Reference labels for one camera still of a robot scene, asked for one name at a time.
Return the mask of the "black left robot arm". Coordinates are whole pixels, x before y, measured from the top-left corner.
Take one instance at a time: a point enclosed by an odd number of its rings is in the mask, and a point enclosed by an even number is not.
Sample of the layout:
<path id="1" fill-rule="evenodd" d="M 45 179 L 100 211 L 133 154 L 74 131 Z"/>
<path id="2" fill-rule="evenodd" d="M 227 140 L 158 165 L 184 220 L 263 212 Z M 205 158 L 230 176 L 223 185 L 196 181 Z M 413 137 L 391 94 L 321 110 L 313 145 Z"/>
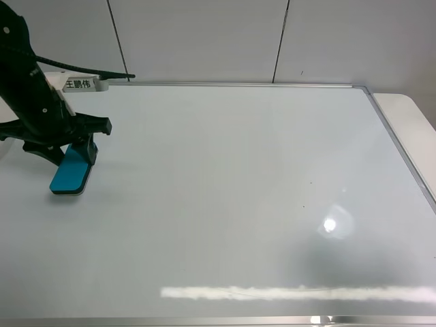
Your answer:
<path id="1" fill-rule="evenodd" d="M 22 140 L 23 150 L 59 166 L 70 145 L 89 165 L 94 165 L 96 133 L 110 134 L 107 117 L 74 113 L 61 92 L 46 79 L 31 48 L 23 17 L 1 4 L 1 98 L 17 116 L 1 124 L 1 139 Z"/>

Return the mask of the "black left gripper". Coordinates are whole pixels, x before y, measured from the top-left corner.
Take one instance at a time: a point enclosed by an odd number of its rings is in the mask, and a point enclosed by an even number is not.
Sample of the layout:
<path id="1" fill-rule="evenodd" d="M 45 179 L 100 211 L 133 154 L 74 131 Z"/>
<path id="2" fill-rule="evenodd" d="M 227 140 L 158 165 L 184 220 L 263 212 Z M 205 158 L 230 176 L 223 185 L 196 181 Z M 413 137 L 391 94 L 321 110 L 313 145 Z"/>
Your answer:
<path id="1" fill-rule="evenodd" d="M 75 151 L 89 165 L 97 159 L 93 134 L 110 135 L 112 123 L 108 117 L 68 113 L 22 114 L 18 119 L 1 124 L 1 141 L 8 138 L 25 141 L 22 149 L 60 166 L 65 153 L 60 147 L 75 143 Z"/>

